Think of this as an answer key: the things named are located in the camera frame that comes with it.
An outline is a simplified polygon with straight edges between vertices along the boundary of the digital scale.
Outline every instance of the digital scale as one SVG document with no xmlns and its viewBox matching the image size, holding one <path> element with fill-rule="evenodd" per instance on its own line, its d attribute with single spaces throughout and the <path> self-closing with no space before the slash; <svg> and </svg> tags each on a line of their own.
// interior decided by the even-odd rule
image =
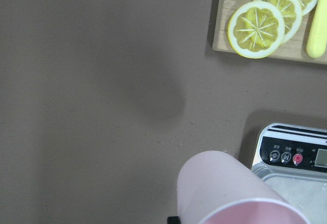
<svg viewBox="0 0 327 224">
<path fill-rule="evenodd" d="M 265 127 L 251 170 L 312 224 L 327 223 L 327 130 Z"/>
</svg>

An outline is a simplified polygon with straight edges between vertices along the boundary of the display screen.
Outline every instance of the display screen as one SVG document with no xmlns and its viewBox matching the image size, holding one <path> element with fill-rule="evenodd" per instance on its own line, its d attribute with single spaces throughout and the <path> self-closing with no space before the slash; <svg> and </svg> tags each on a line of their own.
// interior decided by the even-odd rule
<svg viewBox="0 0 327 224">
<path fill-rule="evenodd" d="M 318 149 L 315 166 L 327 168 L 327 150 Z"/>
</svg>

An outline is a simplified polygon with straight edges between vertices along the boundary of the yellow knife handle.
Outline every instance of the yellow knife handle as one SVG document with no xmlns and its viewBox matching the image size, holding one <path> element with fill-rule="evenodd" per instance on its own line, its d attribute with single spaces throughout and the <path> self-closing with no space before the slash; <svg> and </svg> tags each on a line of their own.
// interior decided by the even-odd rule
<svg viewBox="0 0 327 224">
<path fill-rule="evenodd" d="M 321 57 L 327 46 L 327 0 L 318 0 L 316 12 L 313 17 L 307 53 L 312 58 Z"/>
</svg>

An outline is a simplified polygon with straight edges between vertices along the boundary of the cup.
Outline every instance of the cup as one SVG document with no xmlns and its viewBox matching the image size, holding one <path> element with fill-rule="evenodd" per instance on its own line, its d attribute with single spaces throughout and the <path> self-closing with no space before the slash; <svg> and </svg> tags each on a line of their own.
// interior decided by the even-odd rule
<svg viewBox="0 0 327 224">
<path fill-rule="evenodd" d="M 177 179 L 181 224 L 310 224 L 307 218 L 227 153 L 190 158 Z"/>
</svg>

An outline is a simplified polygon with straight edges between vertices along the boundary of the wooden cutting board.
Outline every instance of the wooden cutting board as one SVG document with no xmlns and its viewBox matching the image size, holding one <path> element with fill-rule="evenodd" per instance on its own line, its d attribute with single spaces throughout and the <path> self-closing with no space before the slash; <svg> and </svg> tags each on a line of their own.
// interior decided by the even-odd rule
<svg viewBox="0 0 327 224">
<path fill-rule="evenodd" d="M 243 4 L 252 0 L 219 0 L 213 49 L 220 52 L 235 52 L 227 39 L 227 26 L 230 17 Z M 269 57 L 327 64 L 327 52 L 320 58 L 313 59 L 306 52 L 307 39 L 314 16 L 314 10 L 302 19 L 298 32 L 287 43 L 281 45 Z"/>
</svg>

